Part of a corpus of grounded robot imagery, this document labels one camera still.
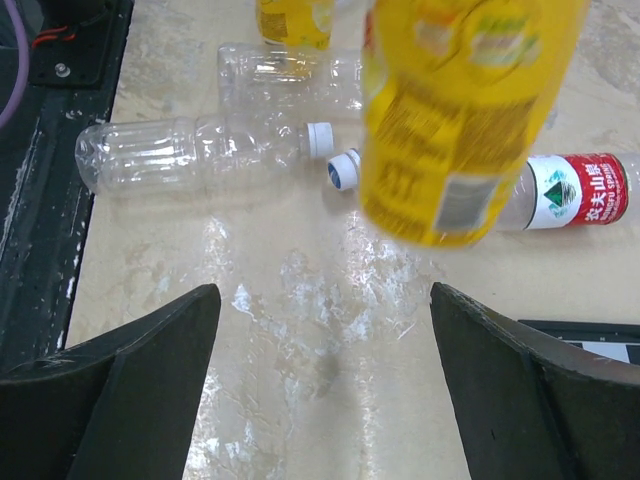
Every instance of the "cable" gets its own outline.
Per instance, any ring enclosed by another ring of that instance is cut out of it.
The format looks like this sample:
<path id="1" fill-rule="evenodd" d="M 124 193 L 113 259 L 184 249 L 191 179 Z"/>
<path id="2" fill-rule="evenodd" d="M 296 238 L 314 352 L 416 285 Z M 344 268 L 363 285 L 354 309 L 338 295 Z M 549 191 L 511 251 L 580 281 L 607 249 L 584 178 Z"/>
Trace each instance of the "cable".
<path id="1" fill-rule="evenodd" d="M 31 48 L 36 48 L 41 43 L 45 42 L 70 42 L 76 38 L 77 28 L 69 28 L 68 25 L 60 28 L 50 28 L 48 30 L 41 31 L 31 43 Z"/>
<path id="2" fill-rule="evenodd" d="M 4 4 L 7 7 L 7 11 L 11 17 L 11 23 L 13 23 L 13 29 L 16 33 L 16 41 L 18 44 L 18 74 L 16 75 L 16 83 L 13 86 L 9 101 L 7 105 L 5 105 L 2 113 L 0 113 L 0 130 L 9 123 L 11 117 L 13 117 L 18 110 L 29 78 L 29 40 L 27 40 L 24 23 L 22 23 L 22 18 L 20 17 L 14 0 L 4 0 Z"/>

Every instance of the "green logo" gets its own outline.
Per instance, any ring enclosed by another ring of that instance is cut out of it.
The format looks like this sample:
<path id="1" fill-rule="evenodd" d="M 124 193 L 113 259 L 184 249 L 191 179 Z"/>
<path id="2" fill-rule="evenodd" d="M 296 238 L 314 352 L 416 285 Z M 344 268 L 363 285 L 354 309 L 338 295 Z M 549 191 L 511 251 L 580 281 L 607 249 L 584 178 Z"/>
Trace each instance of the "green logo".
<path id="1" fill-rule="evenodd" d="M 549 210 L 556 218 L 559 218 L 567 213 L 569 205 L 576 198 L 576 188 L 566 180 L 567 175 L 556 170 L 549 180 L 547 185 L 551 184 L 551 188 L 547 190 L 544 196 L 551 202 Z"/>

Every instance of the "red bottle label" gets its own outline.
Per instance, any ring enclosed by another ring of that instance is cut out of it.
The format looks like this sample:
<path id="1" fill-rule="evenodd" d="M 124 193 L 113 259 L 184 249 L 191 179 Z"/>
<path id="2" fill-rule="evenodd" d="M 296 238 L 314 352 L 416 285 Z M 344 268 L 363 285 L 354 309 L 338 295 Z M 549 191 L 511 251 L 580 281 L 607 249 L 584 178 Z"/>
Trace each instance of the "red bottle label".
<path id="1" fill-rule="evenodd" d="M 609 225 L 629 206 L 624 168 L 608 153 L 563 155 L 580 178 L 582 201 L 569 225 Z"/>

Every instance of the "plastic bottle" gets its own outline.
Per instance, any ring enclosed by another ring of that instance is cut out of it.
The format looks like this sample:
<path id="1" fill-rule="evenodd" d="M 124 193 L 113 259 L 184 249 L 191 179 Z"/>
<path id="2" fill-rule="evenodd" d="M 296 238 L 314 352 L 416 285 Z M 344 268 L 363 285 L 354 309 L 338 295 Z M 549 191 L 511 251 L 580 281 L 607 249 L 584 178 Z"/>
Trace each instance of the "plastic bottle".
<path id="1" fill-rule="evenodd" d="M 336 0 L 336 12 L 343 12 L 357 6 L 362 0 Z"/>
<path id="2" fill-rule="evenodd" d="M 256 0 L 258 29 L 266 43 L 326 50 L 335 0 Z"/>
<path id="3" fill-rule="evenodd" d="M 329 160 L 341 191 L 358 187 L 356 149 Z M 609 225 L 640 218 L 640 155 L 579 154 L 530 157 L 496 223 L 497 230 Z"/>
<path id="4" fill-rule="evenodd" d="M 472 244 L 509 199 L 553 106 L 589 1 L 370 4 L 363 209 L 406 241 Z"/>
<path id="5" fill-rule="evenodd" d="M 298 126 L 282 113 L 94 125 L 76 141 L 96 194 L 132 196 L 264 185 L 299 162 L 334 153 L 331 124 Z"/>
<path id="6" fill-rule="evenodd" d="M 359 120 L 357 50 L 226 43 L 218 49 L 220 111 L 260 105 L 299 118 Z"/>

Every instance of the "barcode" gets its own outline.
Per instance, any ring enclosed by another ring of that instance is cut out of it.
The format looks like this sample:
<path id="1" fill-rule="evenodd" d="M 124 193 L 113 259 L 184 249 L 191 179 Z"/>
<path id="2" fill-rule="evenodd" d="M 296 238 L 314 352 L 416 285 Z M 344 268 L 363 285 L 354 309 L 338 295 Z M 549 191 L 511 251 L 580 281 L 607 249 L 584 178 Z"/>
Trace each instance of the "barcode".
<path id="1" fill-rule="evenodd" d="M 439 232 L 475 230 L 487 216 L 487 207 L 499 181 L 495 178 L 449 178 L 435 229 Z"/>

